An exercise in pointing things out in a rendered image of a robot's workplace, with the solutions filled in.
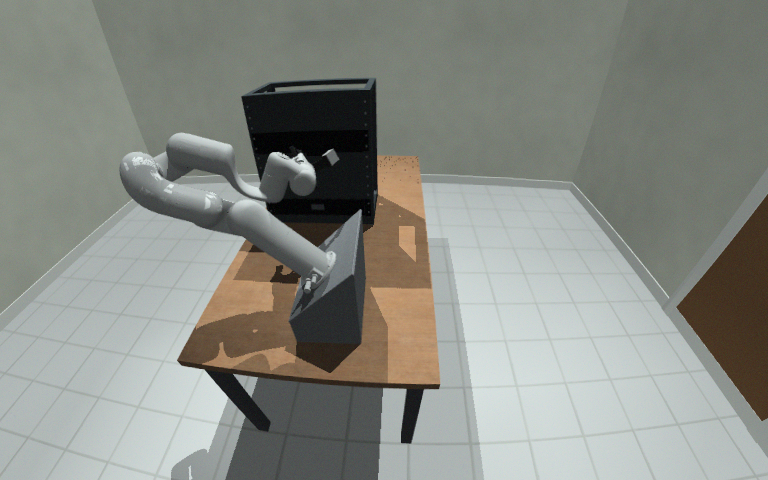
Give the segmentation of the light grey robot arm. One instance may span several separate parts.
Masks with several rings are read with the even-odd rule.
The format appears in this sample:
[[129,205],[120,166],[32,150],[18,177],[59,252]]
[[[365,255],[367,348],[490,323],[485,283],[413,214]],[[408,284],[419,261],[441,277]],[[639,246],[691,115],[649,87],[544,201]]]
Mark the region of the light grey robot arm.
[[244,237],[301,275],[305,281],[304,292],[310,293],[311,286],[312,289],[320,286],[332,271],[336,261],[334,252],[323,252],[255,201],[235,203],[213,192],[173,181],[197,169],[224,176],[235,190],[248,198],[278,203],[284,197],[288,182],[296,195],[311,194],[316,187],[315,173],[339,160],[334,149],[321,158],[309,164],[273,152],[257,188],[239,177],[231,145],[177,133],[168,140],[166,152],[154,158],[143,152],[129,153],[122,159],[119,170],[127,193],[144,208],[204,229]]

